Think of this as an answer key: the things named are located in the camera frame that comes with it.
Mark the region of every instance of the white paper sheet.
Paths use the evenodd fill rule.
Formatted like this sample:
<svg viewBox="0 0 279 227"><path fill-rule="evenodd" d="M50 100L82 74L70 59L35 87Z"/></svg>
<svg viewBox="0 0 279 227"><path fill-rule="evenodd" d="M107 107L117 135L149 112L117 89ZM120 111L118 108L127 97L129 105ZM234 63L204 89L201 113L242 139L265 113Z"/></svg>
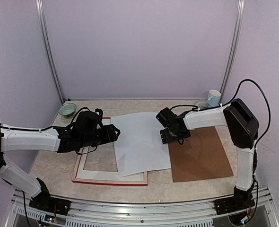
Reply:
<svg viewBox="0 0 279 227"><path fill-rule="evenodd" d="M119 177L151 170L171 168L169 148L159 131L164 127L157 113L133 113L111 117L121 134L114 142Z"/></svg>

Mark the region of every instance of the white wall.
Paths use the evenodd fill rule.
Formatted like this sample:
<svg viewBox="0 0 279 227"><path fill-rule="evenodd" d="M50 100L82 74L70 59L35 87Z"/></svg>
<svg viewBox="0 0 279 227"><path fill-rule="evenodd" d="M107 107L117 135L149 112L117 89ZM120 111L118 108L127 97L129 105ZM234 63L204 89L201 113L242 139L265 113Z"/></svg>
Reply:
<svg viewBox="0 0 279 227"><path fill-rule="evenodd" d="M0 120L1 123L45 127L60 106L53 85L35 1L0 1ZM8 154L29 171L36 151ZM14 187L0 179L0 226Z"/></svg>
<svg viewBox="0 0 279 227"><path fill-rule="evenodd" d="M257 175L261 185L269 186L279 212L279 1L246 0L240 41L225 101L232 97L238 83L245 78L260 84L271 106L271 127L258 147ZM258 89L244 84L239 97L258 118L261 134L267 125L268 115Z"/></svg>
<svg viewBox="0 0 279 227"><path fill-rule="evenodd" d="M220 89L237 2L44 1L65 96L205 98Z"/></svg>

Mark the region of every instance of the black cable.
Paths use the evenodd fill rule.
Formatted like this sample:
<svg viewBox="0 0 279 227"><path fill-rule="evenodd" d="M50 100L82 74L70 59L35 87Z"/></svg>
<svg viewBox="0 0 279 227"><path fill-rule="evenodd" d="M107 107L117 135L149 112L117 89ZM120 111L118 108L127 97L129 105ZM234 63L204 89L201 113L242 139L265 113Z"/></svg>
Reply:
<svg viewBox="0 0 279 227"><path fill-rule="evenodd" d="M44 128L44 129L23 129L23 128L10 128L10 127L5 127L5 126L2 126L0 125L0 129L7 129L7 130L15 130L15 131L46 131L50 128L53 128L54 126L51 125L51 126L48 126L47 128Z"/></svg>
<svg viewBox="0 0 279 227"><path fill-rule="evenodd" d="M82 108L80 108L77 112L76 112L76 114L73 116L73 118L72 118L72 120L71 120L71 122L70 122L70 124L72 124L73 123L73 121L74 121L74 119L76 118L76 116L79 114L79 112L81 112L82 110L89 110L89 108L88 107L82 107Z"/></svg>
<svg viewBox="0 0 279 227"><path fill-rule="evenodd" d="M269 105L268 99L267 99L265 93L263 92L262 88L261 88L254 80L252 80L252 79L244 79L244 80L242 80L242 81L239 83L239 85L238 85L238 87L237 87L237 90L236 90L234 96L231 98L231 100L230 100L229 102L223 104L223 106L228 105L229 103L231 103L231 102L235 99L235 97L236 97L236 95L237 95L237 93L238 93L238 91L239 91L239 88L240 88L241 84L244 83L244 82L246 82L246 81L249 81L249 82L255 84L256 87L260 90L260 92L261 92L261 94L262 94L262 96L263 96L263 98L264 98L264 101L265 101L266 104L267 104L268 114L269 114L268 126L267 126L266 130L264 131L264 133L257 139L257 141L256 141L256 143L255 143L255 145L254 145L254 149L256 149L257 143L258 143L258 142L262 139L262 137L268 132L268 130L269 130L269 128L270 128L270 124L271 124L271 109L270 109L270 105Z"/></svg>
<svg viewBox="0 0 279 227"><path fill-rule="evenodd" d="M77 153L77 155L86 155L86 154L89 154L89 153L91 153L91 152L96 151L97 147L98 147L98 146L96 146L96 148L95 148L94 150L89 151L89 152L87 152L87 153L79 153L79 152L77 152L77 151L75 151L75 153Z"/></svg>
<svg viewBox="0 0 279 227"><path fill-rule="evenodd" d="M171 107L171 108L170 108L170 110L173 110L174 108L177 108L177 107L182 107L182 106L189 106L189 107L193 107L193 108L192 108L192 111L193 111L193 110L197 110L197 109L198 109L198 106L196 106L196 105L175 105L175 106Z"/></svg>
<svg viewBox="0 0 279 227"><path fill-rule="evenodd" d="M26 217L26 221L27 221L27 224L29 227L32 227L30 222L29 222L29 219L28 219L28 215L27 215L27 210L26 210L26 200L25 200L25 192L22 191L23 193L23 200L24 200L24 211L25 211L25 217Z"/></svg>
<svg viewBox="0 0 279 227"><path fill-rule="evenodd" d="M257 210L259 185L258 185L258 181L257 181L256 177L253 176L253 178L254 178L254 181L256 182L256 186L257 186L257 188L256 188L256 204L255 204L255 209L253 211L253 214L250 216L250 219L244 223L245 225L248 224L252 220L252 218L254 217L256 210Z"/></svg>

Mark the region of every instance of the brown cardboard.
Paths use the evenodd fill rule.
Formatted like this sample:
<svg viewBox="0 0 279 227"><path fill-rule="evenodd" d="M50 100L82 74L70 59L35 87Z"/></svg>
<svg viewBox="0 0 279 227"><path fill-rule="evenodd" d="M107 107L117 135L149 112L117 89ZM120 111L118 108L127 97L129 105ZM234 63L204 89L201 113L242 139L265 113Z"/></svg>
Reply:
<svg viewBox="0 0 279 227"><path fill-rule="evenodd" d="M215 127L195 129L183 145L169 143L173 182L233 176Z"/></svg>

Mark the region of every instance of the light blue bowl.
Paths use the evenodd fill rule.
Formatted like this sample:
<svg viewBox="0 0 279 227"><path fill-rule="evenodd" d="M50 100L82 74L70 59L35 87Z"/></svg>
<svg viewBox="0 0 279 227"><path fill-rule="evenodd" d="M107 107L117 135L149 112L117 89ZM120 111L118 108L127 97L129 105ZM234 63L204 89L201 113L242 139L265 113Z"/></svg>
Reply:
<svg viewBox="0 0 279 227"><path fill-rule="evenodd" d="M71 117L76 111L77 106L73 103L66 103L59 109L59 114L64 117Z"/></svg>

